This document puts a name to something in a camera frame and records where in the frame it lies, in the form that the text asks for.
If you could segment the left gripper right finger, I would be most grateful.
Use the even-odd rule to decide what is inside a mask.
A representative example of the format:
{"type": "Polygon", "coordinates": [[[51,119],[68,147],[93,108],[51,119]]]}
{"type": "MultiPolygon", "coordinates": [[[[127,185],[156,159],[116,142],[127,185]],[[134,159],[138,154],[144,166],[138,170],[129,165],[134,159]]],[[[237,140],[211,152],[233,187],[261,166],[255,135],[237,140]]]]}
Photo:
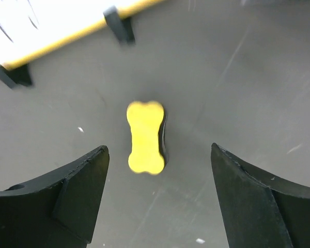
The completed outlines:
{"type": "Polygon", "coordinates": [[[216,143],[211,167],[229,247],[310,247],[310,187],[247,163],[216,143]]]}

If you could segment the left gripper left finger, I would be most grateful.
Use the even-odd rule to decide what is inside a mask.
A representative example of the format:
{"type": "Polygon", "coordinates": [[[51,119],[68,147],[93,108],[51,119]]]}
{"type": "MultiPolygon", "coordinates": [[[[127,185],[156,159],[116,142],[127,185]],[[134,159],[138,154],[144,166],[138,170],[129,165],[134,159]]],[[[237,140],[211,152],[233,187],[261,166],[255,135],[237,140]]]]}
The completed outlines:
{"type": "Polygon", "coordinates": [[[87,247],[109,167],[99,146],[42,176],[0,191],[0,247],[87,247]]]}

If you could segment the yellow bone-shaped eraser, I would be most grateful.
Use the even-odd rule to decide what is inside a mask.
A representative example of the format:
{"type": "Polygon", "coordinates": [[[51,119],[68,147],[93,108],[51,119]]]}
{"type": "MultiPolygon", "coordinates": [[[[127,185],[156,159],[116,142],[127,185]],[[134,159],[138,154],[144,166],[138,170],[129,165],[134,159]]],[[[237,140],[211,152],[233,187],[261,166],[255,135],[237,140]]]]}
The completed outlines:
{"type": "Polygon", "coordinates": [[[130,169],[137,173],[158,175],[165,168],[165,109],[157,101],[134,101],[127,107],[131,131],[130,169]]]}

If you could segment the yellow-framed whiteboard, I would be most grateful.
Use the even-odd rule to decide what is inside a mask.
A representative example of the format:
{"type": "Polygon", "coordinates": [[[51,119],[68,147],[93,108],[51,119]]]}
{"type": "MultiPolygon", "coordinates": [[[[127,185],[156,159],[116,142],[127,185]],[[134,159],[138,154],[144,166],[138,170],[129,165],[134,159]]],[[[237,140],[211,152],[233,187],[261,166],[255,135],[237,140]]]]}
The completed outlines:
{"type": "Polygon", "coordinates": [[[158,1],[0,1],[0,65],[14,69],[158,1]]]}

